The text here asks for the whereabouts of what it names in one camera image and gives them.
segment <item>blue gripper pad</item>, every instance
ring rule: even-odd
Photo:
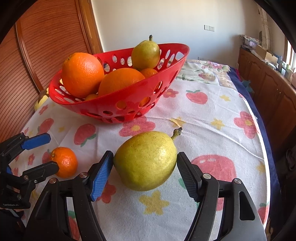
[[[44,134],[29,138],[21,146],[23,149],[31,150],[38,146],[42,146],[49,143],[50,140],[51,140],[50,135],[47,133],[44,133]]]
[[[93,202],[96,201],[96,199],[102,195],[104,187],[105,187],[106,182],[108,180],[109,174],[110,174],[111,169],[113,167],[113,155],[106,156],[105,160],[103,160],[103,158],[101,160],[101,161],[103,161],[103,164],[102,164],[101,168],[99,169],[99,171],[93,181],[93,188],[92,188],[92,192],[90,195]]]

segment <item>pear stem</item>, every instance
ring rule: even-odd
[[[181,135],[181,131],[182,131],[182,127],[178,128],[178,129],[174,129],[174,133],[172,135],[172,140],[176,139],[177,136]]]

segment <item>metal screw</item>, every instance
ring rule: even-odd
[[[57,179],[55,177],[53,177],[49,180],[49,183],[54,184],[56,181],[57,181]]]
[[[204,175],[202,175],[205,179],[211,179],[211,175],[208,173],[205,173]]]
[[[234,182],[235,182],[236,184],[241,184],[241,183],[242,183],[242,181],[241,181],[240,179],[238,179],[238,178],[235,178],[235,179],[234,179]]]
[[[81,178],[86,178],[87,177],[87,172],[82,172],[79,174],[79,177]]]

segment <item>yellow star print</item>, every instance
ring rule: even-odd
[[[170,203],[160,199],[160,191],[156,190],[152,193],[151,197],[142,195],[139,201],[146,206],[144,214],[156,213],[157,215],[163,214],[163,208],[167,207]]]
[[[211,125],[216,127],[217,130],[221,130],[225,126],[222,120],[217,120],[216,118],[211,122]]]
[[[59,128],[58,132],[63,132],[64,130],[65,130],[65,127],[62,126],[62,127]]]
[[[225,100],[225,101],[230,101],[230,98],[228,96],[226,96],[226,95],[221,95],[220,98]]]
[[[260,172],[260,173],[265,173],[265,165],[260,162],[260,164],[256,167],[256,169]]]
[[[32,130],[29,131],[28,136],[29,136],[29,137],[32,137],[32,136],[33,136],[33,131],[32,131]]]
[[[173,122],[173,127],[182,127],[186,122],[182,121],[181,117],[179,116],[178,118],[171,118],[171,122]]]

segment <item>window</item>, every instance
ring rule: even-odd
[[[296,54],[287,38],[285,38],[285,41],[285,52],[283,60],[291,66],[291,69],[294,69],[296,67]]]

